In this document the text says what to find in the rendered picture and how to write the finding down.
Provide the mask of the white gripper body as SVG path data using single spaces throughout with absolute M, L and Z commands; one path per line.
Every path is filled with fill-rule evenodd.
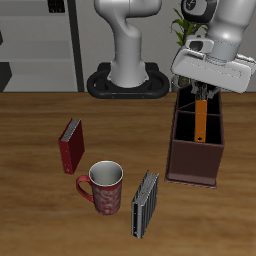
M 174 74 L 237 93 L 246 91 L 255 71 L 256 61 L 251 57 L 237 54 L 233 61 L 211 63 L 204 53 L 187 48 L 179 50 L 172 64 Z

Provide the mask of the red patterned mug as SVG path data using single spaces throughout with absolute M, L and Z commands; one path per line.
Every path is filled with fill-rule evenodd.
M 113 161 L 100 161 L 89 170 L 88 175 L 81 175 L 76 179 L 77 191 L 95 205 L 95 209 L 102 215 L 115 214 L 121 204 L 123 169 Z M 92 189 L 88 194 L 80 186 L 87 182 Z

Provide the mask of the green pot plant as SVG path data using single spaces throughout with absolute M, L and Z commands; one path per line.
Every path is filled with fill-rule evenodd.
M 177 35 L 177 44 L 179 46 L 184 46 L 187 37 L 189 35 L 195 35 L 200 28 L 207 30 L 205 25 L 194 24 L 187 21 L 176 8 L 174 8 L 174 12 L 178 15 L 178 18 L 172 21 L 170 29 L 171 32 L 175 32 Z M 172 91 L 177 92 L 179 88 L 184 87 L 190 83 L 190 78 L 175 74 L 171 80 Z

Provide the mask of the orange book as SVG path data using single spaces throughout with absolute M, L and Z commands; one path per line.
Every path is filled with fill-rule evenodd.
M 195 101 L 195 142 L 204 143 L 206 140 L 206 122 L 207 122 L 207 101 Z

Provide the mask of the dark brown desk caddy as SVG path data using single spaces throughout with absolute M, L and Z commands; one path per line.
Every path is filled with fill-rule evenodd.
M 195 95 L 192 85 L 177 92 L 174 106 L 165 181 L 201 187 L 216 187 L 223 155 L 224 131 L 221 94 L 208 100 L 206 142 L 195 142 Z

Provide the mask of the red book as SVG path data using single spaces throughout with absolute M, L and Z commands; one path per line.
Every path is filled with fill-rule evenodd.
M 73 175 L 85 151 L 82 122 L 71 119 L 58 139 L 65 174 Z

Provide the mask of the black binders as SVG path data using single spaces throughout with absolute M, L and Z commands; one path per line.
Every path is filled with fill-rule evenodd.
M 47 0 L 48 10 L 50 13 L 64 13 L 64 0 Z

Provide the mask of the black book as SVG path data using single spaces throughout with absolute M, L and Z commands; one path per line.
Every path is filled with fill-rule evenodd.
M 131 234 L 142 239 L 157 203 L 159 175 L 146 172 L 132 200 Z

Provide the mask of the grey shelf unit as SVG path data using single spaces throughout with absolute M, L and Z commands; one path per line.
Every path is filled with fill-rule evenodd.
M 0 0 L 0 92 L 82 92 L 76 0 Z

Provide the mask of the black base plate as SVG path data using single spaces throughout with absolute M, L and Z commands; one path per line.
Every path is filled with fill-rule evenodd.
M 157 99 L 169 92 L 169 79 L 159 71 L 154 62 L 145 63 L 149 79 L 134 88 L 122 88 L 107 79 L 110 73 L 110 63 L 100 63 L 97 71 L 87 80 L 87 90 L 99 99 Z

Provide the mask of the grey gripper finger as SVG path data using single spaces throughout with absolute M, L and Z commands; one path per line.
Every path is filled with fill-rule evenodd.
M 191 85 L 192 85 L 191 93 L 194 94 L 196 98 L 200 98 L 201 97 L 201 92 L 200 92 L 200 88 L 197 85 L 197 83 L 195 81 L 192 81 Z
M 213 90 L 209 90 L 207 93 L 207 99 L 213 99 L 214 95 L 221 90 L 220 87 L 215 87 Z

